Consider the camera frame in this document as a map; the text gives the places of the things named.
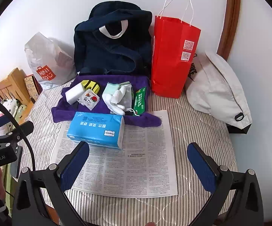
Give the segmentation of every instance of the striped bedsheet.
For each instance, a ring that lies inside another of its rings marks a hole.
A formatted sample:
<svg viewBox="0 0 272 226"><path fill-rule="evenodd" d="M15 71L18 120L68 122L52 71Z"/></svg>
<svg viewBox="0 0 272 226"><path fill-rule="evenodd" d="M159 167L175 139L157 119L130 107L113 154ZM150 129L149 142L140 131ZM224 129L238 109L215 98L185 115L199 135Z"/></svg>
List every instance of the striped bedsheet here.
<svg viewBox="0 0 272 226"><path fill-rule="evenodd" d="M28 136L35 153L36 169L46 169L61 128L54 123L51 108L61 98L63 86L43 91L28 120L35 129ZM205 191L186 156L187 145L197 142L202 150L213 157L218 164L225 164L232 171L237 171L236 160L226 125L202 112L194 110L188 103L183 91L179 99L164 98L151 94L149 110L167 109L174 145L177 171L178 195L131 199L116 198L90 194L71 189L65 194L81 217L90 223L103 226L144 226L147 222L155 222L158 226L185 226L198 214L210 193ZM31 158L24 142L21 169L31 167ZM53 207L47 191L42 190L47 205ZM232 201L231 191L222 212L227 211Z"/></svg>

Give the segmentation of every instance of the clear plastic bag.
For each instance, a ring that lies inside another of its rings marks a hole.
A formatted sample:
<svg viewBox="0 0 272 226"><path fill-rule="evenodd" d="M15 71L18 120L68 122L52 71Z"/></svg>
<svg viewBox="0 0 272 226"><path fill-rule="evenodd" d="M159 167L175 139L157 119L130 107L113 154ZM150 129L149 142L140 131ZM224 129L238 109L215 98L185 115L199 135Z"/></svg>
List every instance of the clear plastic bag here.
<svg viewBox="0 0 272 226"><path fill-rule="evenodd" d="M25 44L24 51L30 69L44 90L60 86L76 76L72 57L40 32Z"/></svg>

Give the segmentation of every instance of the green packet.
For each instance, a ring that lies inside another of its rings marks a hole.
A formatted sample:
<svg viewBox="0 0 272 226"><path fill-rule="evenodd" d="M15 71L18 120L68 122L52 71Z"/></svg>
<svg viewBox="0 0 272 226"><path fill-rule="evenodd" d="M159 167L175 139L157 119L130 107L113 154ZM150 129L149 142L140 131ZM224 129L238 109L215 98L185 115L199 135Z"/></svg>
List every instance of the green packet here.
<svg viewBox="0 0 272 226"><path fill-rule="evenodd" d="M141 115L145 111L145 91L146 87L139 89L135 95L134 110L137 115Z"/></svg>

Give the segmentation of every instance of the wooden door frame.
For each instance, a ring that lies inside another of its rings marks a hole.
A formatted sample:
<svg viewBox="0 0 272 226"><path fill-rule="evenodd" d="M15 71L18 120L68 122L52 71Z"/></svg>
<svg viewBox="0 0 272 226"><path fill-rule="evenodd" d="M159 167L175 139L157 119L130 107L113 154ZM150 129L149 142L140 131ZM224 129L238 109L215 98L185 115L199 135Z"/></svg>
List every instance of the wooden door frame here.
<svg viewBox="0 0 272 226"><path fill-rule="evenodd" d="M226 61L229 57L237 28L240 0L227 0L224 27L217 54Z"/></svg>

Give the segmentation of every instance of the white strap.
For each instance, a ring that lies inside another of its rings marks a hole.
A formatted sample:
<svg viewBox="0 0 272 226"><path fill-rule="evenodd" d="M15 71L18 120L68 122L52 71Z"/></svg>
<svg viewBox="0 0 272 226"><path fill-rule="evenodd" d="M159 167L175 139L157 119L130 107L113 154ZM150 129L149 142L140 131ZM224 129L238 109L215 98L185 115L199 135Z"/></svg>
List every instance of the white strap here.
<svg viewBox="0 0 272 226"><path fill-rule="evenodd" d="M121 32L120 33L118 33L117 35L110 35L110 33L108 32L108 30L106 29L106 26L104 25L104 26L102 26L102 27L100 27L99 28L99 31L101 32L101 33L103 33L105 36L107 36L107 37L109 37L109 38L111 38L111 39L117 39L117 38L119 38L119 37L121 37L124 33L125 33L125 31L127 30L127 27L128 27L128 21L127 20L122 20L121 21Z"/></svg>
<svg viewBox="0 0 272 226"><path fill-rule="evenodd" d="M127 108L127 109L125 109L124 111L130 111L130 112L133 112L134 115L140 116L140 115L137 115L137 114L136 114L136 111L135 111L134 109L132 109L132 108Z"/></svg>
<svg viewBox="0 0 272 226"><path fill-rule="evenodd" d="M186 13L186 10L187 10L187 8L188 8L189 3L191 4L191 9L192 9L192 11L193 11L193 16L192 16L192 18L191 18L191 22L192 22L192 20L194 19L194 7L192 6L191 0L189 0L188 4L187 4L187 6L186 6L186 9L185 9L185 11L184 11L184 14L183 14L183 16L182 16L181 23L182 23L182 20L183 20L183 18L184 18L184 15L185 15L185 13Z"/></svg>
<svg viewBox="0 0 272 226"><path fill-rule="evenodd" d="M165 0L165 3L163 5L163 9L160 11L160 13L158 13L157 17L159 16L159 14L161 14L160 18L162 17L164 9L172 2L172 0L170 0L169 3L167 3L167 4L166 4L166 2L167 2L167 0Z"/></svg>

